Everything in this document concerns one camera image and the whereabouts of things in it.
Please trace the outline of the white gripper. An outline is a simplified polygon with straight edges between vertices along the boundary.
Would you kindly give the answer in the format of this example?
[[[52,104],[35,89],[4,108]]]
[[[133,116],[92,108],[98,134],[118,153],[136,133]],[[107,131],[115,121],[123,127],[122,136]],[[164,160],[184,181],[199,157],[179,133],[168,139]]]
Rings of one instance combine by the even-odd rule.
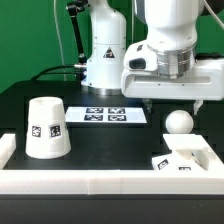
[[[121,90],[125,97],[142,98],[148,112],[153,108],[151,99],[196,100],[193,113],[197,115],[203,105],[202,100],[224,98],[224,63],[196,63],[184,76],[177,79],[125,70]]]

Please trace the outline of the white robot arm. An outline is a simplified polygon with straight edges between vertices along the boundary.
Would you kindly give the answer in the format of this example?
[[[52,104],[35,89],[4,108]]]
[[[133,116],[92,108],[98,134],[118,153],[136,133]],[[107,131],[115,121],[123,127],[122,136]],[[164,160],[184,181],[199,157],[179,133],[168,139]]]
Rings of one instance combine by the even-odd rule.
[[[100,95],[129,98],[224,99],[224,59],[198,60],[196,20],[206,0],[133,0],[147,24],[145,40],[126,44],[126,20],[107,0],[89,0],[92,55],[82,87]]]

